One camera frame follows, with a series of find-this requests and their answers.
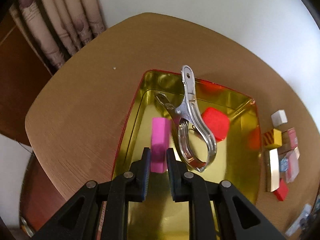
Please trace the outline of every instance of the wooden table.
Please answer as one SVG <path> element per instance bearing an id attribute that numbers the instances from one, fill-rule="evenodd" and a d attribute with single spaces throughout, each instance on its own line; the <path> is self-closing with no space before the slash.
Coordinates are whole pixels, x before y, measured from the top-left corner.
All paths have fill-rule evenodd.
<path id="1" fill-rule="evenodd" d="M 320 180 L 320 136 L 291 87 L 266 63 L 236 42 L 174 17 L 145 13 L 105 31 L 75 54 L 41 91 L 26 117 L 26 130 L 45 172 L 66 198 L 86 181 L 110 180 L 121 132 L 143 73 L 192 67 L 206 79 L 254 98 L 261 131 L 285 109 L 295 127 L 300 174 L 284 202 L 265 192 L 262 168 L 257 207 L 284 231 L 313 204 Z"/>

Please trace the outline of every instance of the curtain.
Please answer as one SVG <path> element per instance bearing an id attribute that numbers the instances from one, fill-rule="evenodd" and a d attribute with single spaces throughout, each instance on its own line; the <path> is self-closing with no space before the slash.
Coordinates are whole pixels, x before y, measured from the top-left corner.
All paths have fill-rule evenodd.
<path id="1" fill-rule="evenodd" d="M 97 0 L 17 0 L 9 11 L 51 74 L 105 30 Z"/>

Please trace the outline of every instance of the red cube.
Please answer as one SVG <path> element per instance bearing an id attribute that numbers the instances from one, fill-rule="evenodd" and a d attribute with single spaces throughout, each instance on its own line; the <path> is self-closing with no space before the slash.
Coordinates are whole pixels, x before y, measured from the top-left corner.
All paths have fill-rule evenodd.
<path id="1" fill-rule="evenodd" d="M 287 184 L 284 182 L 283 179 L 280 179 L 279 188 L 276 189 L 273 192 L 273 194 L 276 195 L 276 197 L 279 201 L 284 201 L 288 192 L 289 192 L 289 189 L 287 187 Z"/>
<path id="2" fill-rule="evenodd" d="M 226 138 L 230 126 L 230 120 L 227 115 L 213 107 L 208 107 L 201 116 L 217 142 Z"/>

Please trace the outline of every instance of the yellow block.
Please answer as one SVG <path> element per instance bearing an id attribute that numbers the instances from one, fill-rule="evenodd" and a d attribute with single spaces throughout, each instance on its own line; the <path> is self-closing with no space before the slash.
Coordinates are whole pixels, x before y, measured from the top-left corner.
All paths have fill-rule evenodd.
<path id="1" fill-rule="evenodd" d="M 272 129 L 263 134 L 263 146 L 272 150 L 282 146 L 282 133 L 277 129 Z"/>

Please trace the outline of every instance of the metal tin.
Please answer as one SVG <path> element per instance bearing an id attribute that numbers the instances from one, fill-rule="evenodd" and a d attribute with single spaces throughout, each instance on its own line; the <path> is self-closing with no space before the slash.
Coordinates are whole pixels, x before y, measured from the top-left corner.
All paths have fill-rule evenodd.
<path id="1" fill-rule="evenodd" d="M 179 106 L 184 95 L 181 75 L 158 70 L 144 74 L 124 128 L 113 178 L 139 160 L 144 147 L 151 147 L 152 118 L 170 118 L 154 98 L 155 92 L 164 93 L 176 107 Z M 229 180 L 255 203 L 261 169 L 260 127 L 255 101 L 229 88 L 199 79 L 196 79 L 196 95 L 200 112 L 209 106 L 224 112 L 230 118 L 230 129 L 226 139 L 217 144 L 213 163 L 202 173 L 193 172 L 212 182 Z M 206 143 L 191 126 L 189 142 L 199 159 L 206 158 Z M 177 145 L 176 133 L 172 133 L 170 147 L 180 160 Z M 140 240 L 189 239 L 188 203 L 172 200 L 167 172 L 151 173 L 145 202 L 129 203 L 128 234 L 128 239 Z"/>

